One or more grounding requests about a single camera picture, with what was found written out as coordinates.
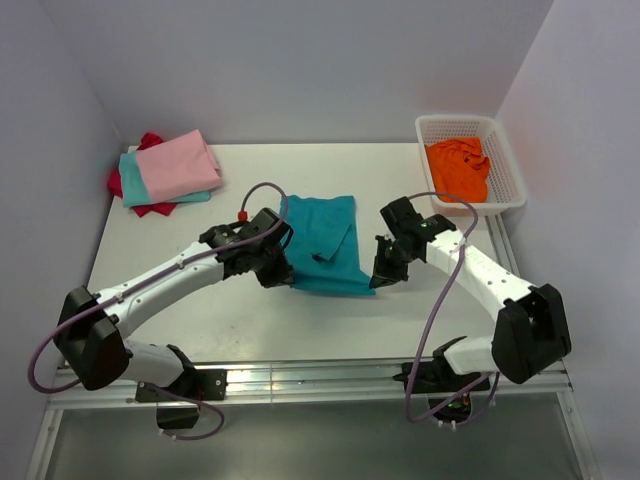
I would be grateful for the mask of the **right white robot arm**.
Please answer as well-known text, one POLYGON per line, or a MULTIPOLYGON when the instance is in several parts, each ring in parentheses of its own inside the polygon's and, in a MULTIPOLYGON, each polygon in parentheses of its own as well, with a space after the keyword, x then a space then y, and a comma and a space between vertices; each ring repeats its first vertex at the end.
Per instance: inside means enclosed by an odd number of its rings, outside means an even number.
POLYGON ((416 259, 449 276, 475 298, 494 321, 489 336, 451 341, 433 365, 435 383, 452 390, 467 374, 499 372, 516 384, 562 360, 572 350, 560 292, 550 284, 535 286, 504 269, 469 244, 459 230, 446 230, 430 241, 405 234, 378 235, 370 286, 405 282, 416 259))

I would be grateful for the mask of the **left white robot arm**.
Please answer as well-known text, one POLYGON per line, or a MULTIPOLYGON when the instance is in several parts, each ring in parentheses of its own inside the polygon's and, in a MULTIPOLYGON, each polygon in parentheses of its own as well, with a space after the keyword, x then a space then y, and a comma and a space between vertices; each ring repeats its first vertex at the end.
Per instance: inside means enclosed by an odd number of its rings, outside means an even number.
POLYGON ((252 272, 264 288, 292 283, 293 268, 284 254, 292 235, 287 224, 275 230, 249 222, 214 226, 134 279, 98 293, 78 287, 64 300, 59 323, 65 329, 54 343, 89 391, 128 379, 183 399, 195 386, 189 359, 173 345, 144 344, 131 335, 184 297, 232 276, 252 272))

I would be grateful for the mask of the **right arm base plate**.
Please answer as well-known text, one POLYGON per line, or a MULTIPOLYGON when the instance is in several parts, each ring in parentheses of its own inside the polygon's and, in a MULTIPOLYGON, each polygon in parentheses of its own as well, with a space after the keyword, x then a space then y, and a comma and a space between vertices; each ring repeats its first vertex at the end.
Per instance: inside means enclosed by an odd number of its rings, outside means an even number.
MULTIPOLYGON (((409 376, 413 362, 405 362, 400 365, 400 371, 392 379, 400 382, 406 392, 409 383, 409 376)), ((435 359, 420 362, 417 369, 416 378, 412 393, 414 394, 435 394, 454 393, 468 386, 468 384, 479 379, 478 372, 458 375, 448 366, 446 361, 435 359)), ((489 391, 491 388, 488 379, 475 385, 471 391, 489 391)))

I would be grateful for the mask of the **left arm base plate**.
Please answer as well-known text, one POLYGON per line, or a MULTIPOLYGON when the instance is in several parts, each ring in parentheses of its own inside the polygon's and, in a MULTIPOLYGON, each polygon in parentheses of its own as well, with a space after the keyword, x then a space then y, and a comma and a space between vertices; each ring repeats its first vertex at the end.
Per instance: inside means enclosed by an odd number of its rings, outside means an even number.
POLYGON ((226 396, 227 371, 218 368, 195 369, 182 374, 168 387, 140 383, 136 389, 138 403, 169 401, 222 401, 226 396))

